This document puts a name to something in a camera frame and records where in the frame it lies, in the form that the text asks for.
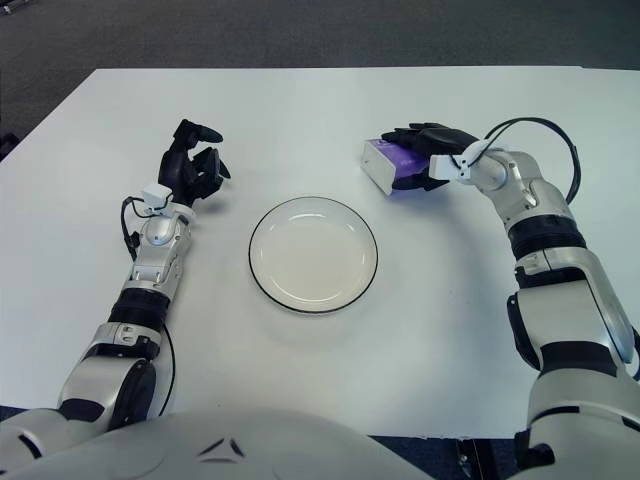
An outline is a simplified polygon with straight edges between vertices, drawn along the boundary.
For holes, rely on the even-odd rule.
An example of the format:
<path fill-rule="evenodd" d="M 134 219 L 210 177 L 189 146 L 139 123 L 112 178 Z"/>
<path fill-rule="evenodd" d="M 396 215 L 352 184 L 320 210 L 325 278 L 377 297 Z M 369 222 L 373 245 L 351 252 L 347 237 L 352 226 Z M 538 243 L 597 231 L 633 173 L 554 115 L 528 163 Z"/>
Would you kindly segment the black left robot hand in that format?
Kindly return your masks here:
<path fill-rule="evenodd" d="M 216 148 L 207 147 L 189 156 L 189 151 L 199 142 L 222 141 L 222 135 L 209 127 L 186 119 L 180 122 L 173 142 L 162 157 L 158 174 L 158 183 L 172 191 L 174 203 L 192 207 L 196 200 L 216 193 L 223 181 L 231 178 Z"/>

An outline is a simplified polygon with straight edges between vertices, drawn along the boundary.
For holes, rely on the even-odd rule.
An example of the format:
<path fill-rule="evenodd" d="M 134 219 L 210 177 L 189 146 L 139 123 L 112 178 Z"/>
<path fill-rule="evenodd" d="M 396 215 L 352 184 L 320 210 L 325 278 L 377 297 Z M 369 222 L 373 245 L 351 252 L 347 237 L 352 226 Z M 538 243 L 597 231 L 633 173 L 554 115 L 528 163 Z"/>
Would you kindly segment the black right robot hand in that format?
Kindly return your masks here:
<path fill-rule="evenodd" d="M 431 191 L 448 183 L 429 176 L 428 169 L 432 155 L 460 155 L 478 138 L 459 129 L 438 123 L 410 123 L 407 128 L 395 128 L 381 135 L 381 139 L 411 151 L 426 161 L 425 168 L 412 175 L 397 177 L 392 183 L 393 190 L 414 190 L 422 188 Z"/>

